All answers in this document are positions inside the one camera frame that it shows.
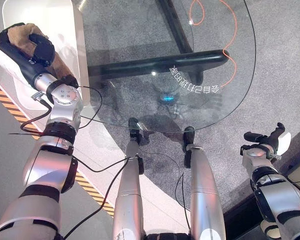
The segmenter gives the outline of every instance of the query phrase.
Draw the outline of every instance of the yellow black hazard stripe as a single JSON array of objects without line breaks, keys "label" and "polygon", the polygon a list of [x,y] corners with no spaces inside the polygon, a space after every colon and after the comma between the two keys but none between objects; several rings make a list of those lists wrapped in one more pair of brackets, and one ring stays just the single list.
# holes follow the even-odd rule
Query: yellow black hazard stripe
[{"label": "yellow black hazard stripe", "polygon": [[[13,115],[13,117],[20,123],[23,124],[28,121],[27,117],[24,113],[18,108],[16,104],[14,104],[13,100],[6,95],[3,91],[2,87],[0,86],[0,102],[2,105]],[[37,130],[36,126],[28,124],[26,128],[30,130]],[[88,180],[82,176],[79,172],[76,173],[75,176],[76,182],[99,204],[101,205],[104,201],[104,196],[101,195],[93,185],[91,185]],[[105,202],[103,209],[111,216],[114,216],[115,209],[109,202]]]}]

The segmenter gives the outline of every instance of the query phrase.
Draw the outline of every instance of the brown glove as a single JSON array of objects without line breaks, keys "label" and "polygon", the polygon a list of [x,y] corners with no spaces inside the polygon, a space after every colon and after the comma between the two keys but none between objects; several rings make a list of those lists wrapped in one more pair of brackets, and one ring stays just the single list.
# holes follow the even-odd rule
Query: brown glove
[{"label": "brown glove", "polygon": [[[38,34],[48,38],[33,23],[27,23],[26,25],[15,26],[8,29],[10,43],[25,53],[28,58],[31,58],[34,55],[37,46],[34,42],[29,40],[30,34]],[[64,61],[62,61],[58,53],[55,53],[52,64],[46,67],[46,70],[48,70],[57,79],[61,79],[68,75],[73,76],[70,69]]]}]

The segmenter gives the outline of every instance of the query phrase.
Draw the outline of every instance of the glass table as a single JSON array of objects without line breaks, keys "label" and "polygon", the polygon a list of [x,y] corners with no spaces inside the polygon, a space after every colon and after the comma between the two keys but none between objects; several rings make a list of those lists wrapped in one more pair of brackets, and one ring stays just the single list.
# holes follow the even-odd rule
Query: glass table
[{"label": "glass table", "polygon": [[[243,0],[111,0],[82,13],[89,84],[103,100],[97,121],[198,130],[228,116],[249,90],[256,46]],[[101,98],[90,95],[96,111]]]}]

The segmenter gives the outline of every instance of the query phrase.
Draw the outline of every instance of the blue light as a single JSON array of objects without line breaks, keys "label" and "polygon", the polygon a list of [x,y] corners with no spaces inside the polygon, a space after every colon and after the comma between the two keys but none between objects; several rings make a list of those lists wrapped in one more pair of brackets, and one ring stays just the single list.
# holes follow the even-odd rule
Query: blue light
[{"label": "blue light", "polygon": [[175,99],[173,96],[165,96],[165,97],[163,97],[163,100],[164,101],[172,101],[173,99]]}]

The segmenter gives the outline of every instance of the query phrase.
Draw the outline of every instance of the robotic arm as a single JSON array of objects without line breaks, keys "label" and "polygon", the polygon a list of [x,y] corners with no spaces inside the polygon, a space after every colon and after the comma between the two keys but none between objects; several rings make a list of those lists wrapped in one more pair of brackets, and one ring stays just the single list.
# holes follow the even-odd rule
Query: robotic arm
[{"label": "robotic arm", "polygon": [[288,150],[291,135],[282,123],[270,136],[246,132],[244,139],[258,144],[243,145],[242,165],[250,177],[263,219],[275,223],[283,240],[300,240],[300,191],[281,175],[271,160]]},{"label": "robotic arm", "polygon": [[8,37],[0,33],[0,50],[20,67],[27,82],[53,104],[45,129],[36,141],[23,170],[25,190],[5,211],[0,220],[0,240],[60,240],[60,194],[75,181],[78,162],[72,158],[73,144],[83,108],[78,83],[73,76],[56,79],[45,67],[54,58],[54,47],[46,38],[32,34],[34,56],[28,59]]}]

